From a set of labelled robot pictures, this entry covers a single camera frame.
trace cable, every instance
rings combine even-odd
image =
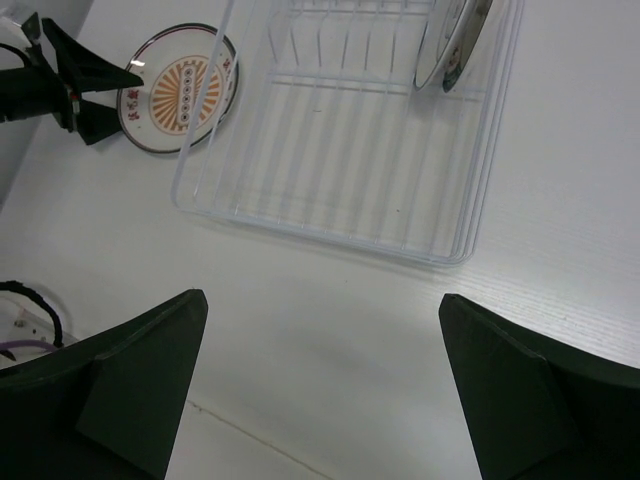
[[[14,340],[12,342],[0,342],[0,351],[13,350],[14,348],[36,347],[46,350],[47,352],[55,352],[58,349],[50,343],[41,340]]]
[[[7,45],[6,43],[0,43],[0,48],[3,48],[5,50],[8,50],[9,52],[17,55],[20,57],[20,59],[22,60],[22,63],[24,63],[25,67],[31,67],[33,66],[33,63],[31,63],[31,60],[29,59],[29,57],[27,56],[26,53],[24,53],[22,50],[20,50],[19,48],[13,47],[11,45]]]
[[[42,295],[40,295],[32,288],[25,287],[23,284],[21,284],[20,282],[16,282],[15,280],[11,280],[9,282],[0,282],[0,291],[12,292],[18,295],[22,295],[23,297],[27,297],[38,307],[47,312],[51,317],[51,321],[53,322],[53,345],[57,348],[62,348],[64,346],[62,343],[62,322],[60,321],[60,316],[51,307],[51,305],[49,305],[46,300],[42,298]]]

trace dish rack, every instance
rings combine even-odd
[[[226,34],[240,91],[206,148],[191,147],[190,126],[175,204],[422,264],[467,259],[523,0],[494,0],[453,91],[440,80],[416,92],[434,1],[442,0],[212,2],[211,58]]]

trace table surface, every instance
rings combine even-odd
[[[167,26],[215,24],[209,3],[96,0],[79,39],[124,65]],[[0,216],[3,275],[55,292],[79,338],[202,288],[199,405],[332,478],[479,479],[444,293],[640,367],[639,16],[631,0],[527,2],[481,235],[461,268],[200,221],[171,204],[174,157],[123,136],[87,148],[45,119]]]

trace purple cable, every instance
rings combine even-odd
[[[23,347],[36,347],[48,352],[55,352],[58,350],[50,343],[42,342],[40,340],[14,340],[13,342],[0,342],[0,352]]]

